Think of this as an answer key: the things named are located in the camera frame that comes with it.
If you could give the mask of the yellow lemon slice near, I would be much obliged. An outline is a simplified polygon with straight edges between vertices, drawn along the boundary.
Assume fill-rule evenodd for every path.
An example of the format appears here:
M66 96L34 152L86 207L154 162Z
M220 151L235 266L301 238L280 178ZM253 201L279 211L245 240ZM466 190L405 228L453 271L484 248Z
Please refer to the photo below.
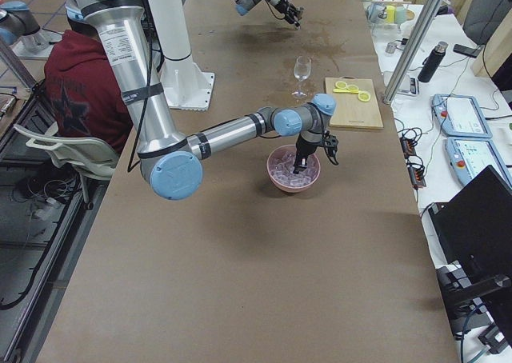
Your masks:
M371 94L366 91L360 91L358 93L358 100L361 102L368 102L371 99Z

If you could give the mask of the white office chair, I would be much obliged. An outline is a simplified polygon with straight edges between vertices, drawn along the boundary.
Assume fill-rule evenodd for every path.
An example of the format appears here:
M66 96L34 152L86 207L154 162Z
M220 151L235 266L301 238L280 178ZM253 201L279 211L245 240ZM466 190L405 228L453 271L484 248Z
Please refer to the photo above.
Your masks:
M30 148L46 151L56 167L70 164L78 172L86 209L92 209L86 179L109 181L118 164L119 155L105 141L98 138L63 138L57 136L54 122L44 134L38 134L14 124L14 129L28 138Z

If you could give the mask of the clear wine glass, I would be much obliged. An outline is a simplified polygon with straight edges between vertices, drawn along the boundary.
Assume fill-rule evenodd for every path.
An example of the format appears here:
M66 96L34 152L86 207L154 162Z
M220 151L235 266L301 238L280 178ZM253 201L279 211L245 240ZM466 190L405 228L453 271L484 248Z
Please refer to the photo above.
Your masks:
M294 65L294 76L297 80L297 89L293 92L296 98L304 98L307 94L302 90L303 82L310 76L311 58L307 56L299 56Z

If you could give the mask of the lower blue teach pendant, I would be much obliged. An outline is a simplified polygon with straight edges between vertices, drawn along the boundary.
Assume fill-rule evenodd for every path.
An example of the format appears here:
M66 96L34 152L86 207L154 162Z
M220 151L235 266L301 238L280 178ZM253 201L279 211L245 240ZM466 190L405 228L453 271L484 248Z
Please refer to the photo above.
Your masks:
M448 137L445 149L462 186L466 186L487 166L494 167L502 179L511 185L510 173L491 139Z

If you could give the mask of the blue teach pendant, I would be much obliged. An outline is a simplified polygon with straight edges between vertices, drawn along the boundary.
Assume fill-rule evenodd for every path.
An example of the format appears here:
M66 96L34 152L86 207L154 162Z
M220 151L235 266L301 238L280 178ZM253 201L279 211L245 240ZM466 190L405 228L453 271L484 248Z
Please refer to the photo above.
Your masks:
M445 149L462 186L466 186L487 166L494 167L502 179L511 185L510 173L491 139L448 137Z
M492 138L492 133L473 96L435 94L431 108L441 131L450 137Z

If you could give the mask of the black water bottle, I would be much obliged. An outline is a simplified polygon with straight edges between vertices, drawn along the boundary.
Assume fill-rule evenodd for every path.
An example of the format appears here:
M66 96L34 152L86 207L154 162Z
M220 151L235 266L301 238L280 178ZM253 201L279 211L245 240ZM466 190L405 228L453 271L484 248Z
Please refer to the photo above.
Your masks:
M430 52L430 55L422 63L422 69L418 75L418 80L422 83L428 83L434 76L434 73L441 64L446 55L448 43L440 41Z

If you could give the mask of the black smartphone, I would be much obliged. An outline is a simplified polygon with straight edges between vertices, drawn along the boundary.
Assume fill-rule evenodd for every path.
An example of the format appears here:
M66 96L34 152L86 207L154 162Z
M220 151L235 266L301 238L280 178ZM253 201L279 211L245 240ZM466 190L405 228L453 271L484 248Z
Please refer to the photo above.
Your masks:
M480 54L481 50L482 49L480 47L472 48L460 44L455 44L453 47L453 51L455 53L467 56L469 58L476 58Z

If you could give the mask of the white kitchen scale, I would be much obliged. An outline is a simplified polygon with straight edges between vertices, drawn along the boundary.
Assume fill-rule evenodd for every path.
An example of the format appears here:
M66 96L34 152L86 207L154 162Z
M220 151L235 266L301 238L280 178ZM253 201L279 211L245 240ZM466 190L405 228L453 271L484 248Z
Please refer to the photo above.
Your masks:
M405 76L402 79L400 86L398 87L397 93L401 94L401 95L418 96L419 95L418 80L414 77Z

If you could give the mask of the bamboo cutting board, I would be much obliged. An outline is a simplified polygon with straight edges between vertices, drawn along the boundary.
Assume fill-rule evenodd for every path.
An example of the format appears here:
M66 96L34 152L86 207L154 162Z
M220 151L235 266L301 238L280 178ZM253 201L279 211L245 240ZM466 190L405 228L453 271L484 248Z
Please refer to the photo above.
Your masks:
M357 94L333 93L336 81L344 81L358 86L360 91L371 94L368 102L358 100ZM336 101L336 110L330 119L330 126L337 128L370 129L383 128L382 117L378 106L374 84L365 78L325 78L325 90Z

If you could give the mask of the small steel cup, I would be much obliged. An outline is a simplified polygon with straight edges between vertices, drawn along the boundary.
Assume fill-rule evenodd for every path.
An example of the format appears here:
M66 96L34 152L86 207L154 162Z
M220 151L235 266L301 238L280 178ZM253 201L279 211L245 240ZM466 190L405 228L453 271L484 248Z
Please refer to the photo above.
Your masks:
M396 42L388 42L385 48L385 55L394 55L398 50L398 44Z

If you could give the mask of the person in red hoodie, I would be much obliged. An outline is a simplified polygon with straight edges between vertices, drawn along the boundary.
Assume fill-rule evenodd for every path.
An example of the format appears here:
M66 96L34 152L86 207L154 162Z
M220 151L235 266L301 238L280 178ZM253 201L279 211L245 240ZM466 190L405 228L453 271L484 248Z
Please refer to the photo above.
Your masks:
M65 138L98 138L120 154L133 123L95 28L69 19L44 65L45 93Z

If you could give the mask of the yellow lemon slice far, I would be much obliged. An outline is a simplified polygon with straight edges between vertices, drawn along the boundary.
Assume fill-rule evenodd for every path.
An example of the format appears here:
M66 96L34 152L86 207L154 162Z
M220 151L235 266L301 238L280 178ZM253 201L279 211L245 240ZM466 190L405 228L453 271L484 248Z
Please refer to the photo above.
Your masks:
M344 81L336 81L335 82L335 88L339 90L346 90L347 89L347 83Z

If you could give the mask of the yellow cup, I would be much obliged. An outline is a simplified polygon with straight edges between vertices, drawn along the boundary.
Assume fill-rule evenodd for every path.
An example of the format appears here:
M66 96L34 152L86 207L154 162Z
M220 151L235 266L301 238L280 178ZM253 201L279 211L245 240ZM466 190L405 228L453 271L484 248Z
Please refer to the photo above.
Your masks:
M388 5L383 8L379 17L381 19L383 19L386 23L393 23L394 22L394 14L395 14L395 7L392 5Z

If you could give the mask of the yellow plastic stick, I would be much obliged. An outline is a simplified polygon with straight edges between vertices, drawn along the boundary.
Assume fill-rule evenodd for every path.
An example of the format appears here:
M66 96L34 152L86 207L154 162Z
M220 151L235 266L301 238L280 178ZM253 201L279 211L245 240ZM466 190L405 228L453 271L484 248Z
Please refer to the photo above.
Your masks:
M339 88L334 88L333 90L333 93L337 93L337 94L360 94L361 91L359 89L357 90L352 90L352 89L339 89Z

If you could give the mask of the upper blue teach pendant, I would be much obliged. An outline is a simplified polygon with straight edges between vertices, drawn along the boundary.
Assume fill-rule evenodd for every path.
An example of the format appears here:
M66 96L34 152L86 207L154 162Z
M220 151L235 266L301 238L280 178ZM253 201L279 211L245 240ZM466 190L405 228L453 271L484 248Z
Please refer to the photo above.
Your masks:
M492 138L492 133L473 96L435 94L431 108L441 131L450 137Z

